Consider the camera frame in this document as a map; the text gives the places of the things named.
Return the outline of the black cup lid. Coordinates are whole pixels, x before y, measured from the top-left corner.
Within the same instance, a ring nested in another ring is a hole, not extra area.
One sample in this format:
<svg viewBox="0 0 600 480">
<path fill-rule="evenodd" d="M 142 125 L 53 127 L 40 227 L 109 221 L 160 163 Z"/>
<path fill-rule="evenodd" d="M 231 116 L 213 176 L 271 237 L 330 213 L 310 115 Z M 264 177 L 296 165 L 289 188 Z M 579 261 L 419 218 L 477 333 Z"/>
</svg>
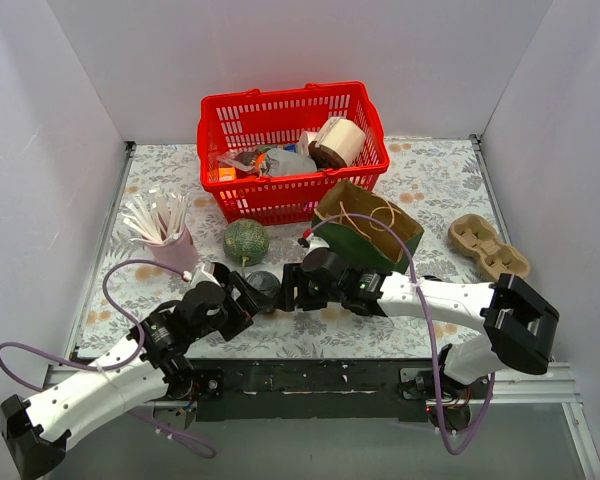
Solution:
<svg viewBox="0 0 600 480">
<path fill-rule="evenodd" d="M 246 281 L 254 290 L 253 296 L 259 306 L 259 312 L 272 313 L 276 309 L 276 298 L 281 287 L 280 280 L 272 273 L 260 270 L 250 273 Z"/>
</svg>

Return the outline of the green paper bag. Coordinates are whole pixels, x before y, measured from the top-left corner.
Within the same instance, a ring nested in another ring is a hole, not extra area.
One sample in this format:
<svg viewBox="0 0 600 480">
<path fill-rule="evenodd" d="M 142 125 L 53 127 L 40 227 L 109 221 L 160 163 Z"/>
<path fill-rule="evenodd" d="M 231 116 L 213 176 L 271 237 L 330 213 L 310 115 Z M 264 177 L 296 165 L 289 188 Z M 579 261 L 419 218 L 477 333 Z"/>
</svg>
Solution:
<svg viewBox="0 0 600 480">
<path fill-rule="evenodd" d="M 314 209 L 313 225 L 332 217 L 315 232 L 356 268 L 405 273 L 424 234 L 423 227 L 397 205 L 341 180 Z"/>
</svg>

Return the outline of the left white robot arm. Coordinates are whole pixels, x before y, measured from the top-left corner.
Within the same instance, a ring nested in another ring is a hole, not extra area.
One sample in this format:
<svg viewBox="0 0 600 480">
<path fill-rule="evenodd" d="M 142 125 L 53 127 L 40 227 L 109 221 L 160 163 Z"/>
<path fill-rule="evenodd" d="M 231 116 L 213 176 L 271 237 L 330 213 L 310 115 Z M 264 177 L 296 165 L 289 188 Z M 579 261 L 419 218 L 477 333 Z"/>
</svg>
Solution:
<svg viewBox="0 0 600 480">
<path fill-rule="evenodd" d="M 205 382 L 186 358 L 190 346 L 211 333 L 232 340 L 267 302 L 237 272 L 199 271 L 181 299 L 160 304 L 68 379 L 4 400 L 0 432 L 19 476 L 43 477 L 85 436 L 147 401 L 195 399 Z"/>
</svg>

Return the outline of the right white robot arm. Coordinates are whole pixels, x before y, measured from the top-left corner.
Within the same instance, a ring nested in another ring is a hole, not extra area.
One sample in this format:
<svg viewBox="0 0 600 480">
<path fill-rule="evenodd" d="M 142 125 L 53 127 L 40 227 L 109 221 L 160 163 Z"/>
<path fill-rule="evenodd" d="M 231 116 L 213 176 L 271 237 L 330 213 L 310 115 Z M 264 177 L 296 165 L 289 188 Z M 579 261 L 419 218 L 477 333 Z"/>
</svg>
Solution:
<svg viewBox="0 0 600 480">
<path fill-rule="evenodd" d="M 313 311 L 330 303 L 359 316 L 431 319 L 475 331 L 476 337 L 439 352 L 432 383 L 449 398 L 505 368 L 546 374 L 559 322 L 558 311 L 513 274 L 478 284 L 411 280 L 398 272 L 356 269 L 325 247 L 284 266 L 279 309 Z"/>
</svg>

